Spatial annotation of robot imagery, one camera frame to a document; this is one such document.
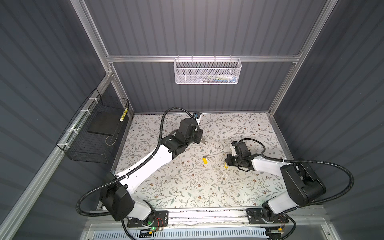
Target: black wire basket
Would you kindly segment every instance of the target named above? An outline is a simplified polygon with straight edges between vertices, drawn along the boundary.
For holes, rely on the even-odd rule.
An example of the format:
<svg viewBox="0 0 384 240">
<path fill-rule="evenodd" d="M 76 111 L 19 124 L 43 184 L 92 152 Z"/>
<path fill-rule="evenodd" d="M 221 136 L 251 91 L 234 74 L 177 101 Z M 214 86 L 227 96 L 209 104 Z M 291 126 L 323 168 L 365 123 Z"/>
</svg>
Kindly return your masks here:
<svg viewBox="0 0 384 240">
<path fill-rule="evenodd" d="M 66 130 L 70 131 L 66 143 L 57 142 L 57 146 L 71 160 L 98 163 L 113 162 L 123 136 L 123 133 L 120 133 L 124 131 L 129 119 L 128 116 L 125 116 L 128 114 L 128 100 L 98 95 L 88 110 L 82 111 L 84 112 L 78 124 L 73 129 Z M 112 116 L 107 119 L 109 122 L 106 126 L 110 128 L 110 133 L 107 134 L 94 130 L 96 121 L 100 122 L 100 118 L 106 120 L 102 118 L 103 116 Z"/>
</svg>

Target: yellow key tag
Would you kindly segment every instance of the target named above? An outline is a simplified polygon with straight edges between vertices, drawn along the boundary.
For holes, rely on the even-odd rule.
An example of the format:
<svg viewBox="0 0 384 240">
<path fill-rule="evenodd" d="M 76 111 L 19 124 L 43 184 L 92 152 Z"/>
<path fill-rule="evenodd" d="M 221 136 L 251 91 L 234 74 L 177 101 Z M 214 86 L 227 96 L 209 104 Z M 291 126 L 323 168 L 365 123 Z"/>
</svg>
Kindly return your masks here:
<svg viewBox="0 0 384 240">
<path fill-rule="evenodd" d="M 127 112 L 128 112 L 128 108 L 126 108 L 124 110 L 124 112 L 122 113 L 121 118 L 120 118 L 120 122 L 124 121 L 124 117 L 125 117 L 125 115 L 127 115 Z"/>
</svg>

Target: metal bracket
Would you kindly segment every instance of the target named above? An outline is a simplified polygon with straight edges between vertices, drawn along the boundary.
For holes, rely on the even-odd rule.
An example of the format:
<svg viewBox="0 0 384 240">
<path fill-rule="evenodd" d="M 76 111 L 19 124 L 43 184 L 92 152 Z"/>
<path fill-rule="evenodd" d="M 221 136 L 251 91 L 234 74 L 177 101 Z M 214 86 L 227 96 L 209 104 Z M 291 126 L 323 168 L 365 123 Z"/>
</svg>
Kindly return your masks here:
<svg viewBox="0 0 384 240">
<path fill-rule="evenodd" d="M 300 50 L 299 53 L 298 53 L 298 54 L 295 54 L 294 56 L 296 56 L 296 57 L 300 57 L 302 53 L 303 53 L 303 51 Z"/>
<path fill-rule="evenodd" d="M 323 229 L 327 240 L 340 240 L 340 237 L 337 234 L 333 224 L 322 224 L 321 228 Z"/>
<path fill-rule="evenodd" d="M 155 219 L 158 218 L 158 219 L 161 219 L 159 224 L 160 224 L 160 227 L 166 227 L 168 226 L 168 214 L 169 212 L 168 211 L 155 211 Z M 150 226 L 150 227 L 157 227 L 155 226 L 155 223 L 157 223 L 157 221 L 153 221 L 153 224 Z M 144 227 L 145 226 L 145 223 L 144 221 L 140 221 L 139 219 L 137 218 L 128 218 L 128 222 L 127 222 L 127 227 Z"/>
<path fill-rule="evenodd" d="M 276 224 L 276 223 L 288 223 L 289 220 L 285 216 L 282 216 L 282 218 L 277 218 L 273 222 L 266 222 L 264 221 L 261 213 L 261 208 L 249 208 L 246 209 L 245 211 L 247 212 L 247 218 L 249 221 L 249 224 Z"/>
<path fill-rule="evenodd" d="M 205 144 L 205 145 L 207 144 L 207 141 L 205 140 L 204 136 L 201 137 L 200 143 Z"/>
</svg>

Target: wire mesh basket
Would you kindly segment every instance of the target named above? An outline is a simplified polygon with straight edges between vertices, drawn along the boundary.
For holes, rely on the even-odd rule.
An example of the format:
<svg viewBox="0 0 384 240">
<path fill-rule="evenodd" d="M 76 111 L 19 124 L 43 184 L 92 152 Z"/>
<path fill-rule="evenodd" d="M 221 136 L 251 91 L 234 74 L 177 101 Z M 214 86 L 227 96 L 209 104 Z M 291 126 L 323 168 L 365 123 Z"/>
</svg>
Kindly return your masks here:
<svg viewBox="0 0 384 240">
<path fill-rule="evenodd" d="M 114 161 L 117 154 L 122 135 L 123 126 L 127 125 L 127 118 L 122 118 L 127 113 L 128 100 L 106 95 L 99 95 L 93 100 L 90 107 L 82 113 L 78 124 L 66 131 L 70 131 L 69 138 L 65 143 L 56 143 L 71 160 L 108 163 Z M 100 134 L 90 131 L 94 121 L 101 114 L 116 116 L 112 134 Z"/>
<path fill-rule="evenodd" d="M 175 58 L 177 84 L 237 84 L 240 76 L 240 59 Z"/>
</svg>

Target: black mounting plate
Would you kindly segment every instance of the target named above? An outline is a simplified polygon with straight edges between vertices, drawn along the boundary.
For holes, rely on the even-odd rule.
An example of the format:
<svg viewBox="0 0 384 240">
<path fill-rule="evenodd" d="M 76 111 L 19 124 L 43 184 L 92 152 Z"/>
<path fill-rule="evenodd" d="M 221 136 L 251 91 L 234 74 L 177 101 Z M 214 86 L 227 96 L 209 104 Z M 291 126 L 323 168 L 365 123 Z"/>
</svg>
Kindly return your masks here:
<svg viewBox="0 0 384 240">
<path fill-rule="evenodd" d="M 163 222 L 161 222 L 160 220 L 160 227 L 166 227 L 168 225 L 168 213 L 169 213 L 168 211 L 155 212 L 155 217 L 163 220 Z M 130 218 L 128 218 L 127 227 L 143 227 L 143 225 L 145 226 L 145 224 L 146 223 L 144 221 L 140 221 L 137 218 L 132 218 L 131 220 Z M 151 227 L 157 227 L 157 221 L 154 221 Z"/>
<path fill-rule="evenodd" d="M 234 166 L 237 167 L 237 165 L 234 164 L 236 157 L 232 156 L 232 154 L 227 154 L 227 158 L 225 159 L 225 162 L 228 166 Z"/>
<path fill-rule="evenodd" d="M 249 208 L 249 209 L 246 209 L 245 210 L 247 212 L 247 218 L 248 218 L 248 221 L 249 221 L 249 224 L 266 224 L 267 222 L 265 222 L 262 218 L 262 208 Z M 284 215 L 282 215 L 282 218 L 280 217 L 276 217 L 276 219 L 273 221 L 273 222 L 269 222 L 269 223 L 288 223 L 289 222 L 289 219 L 287 217 L 285 217 Z"/>
</svg>

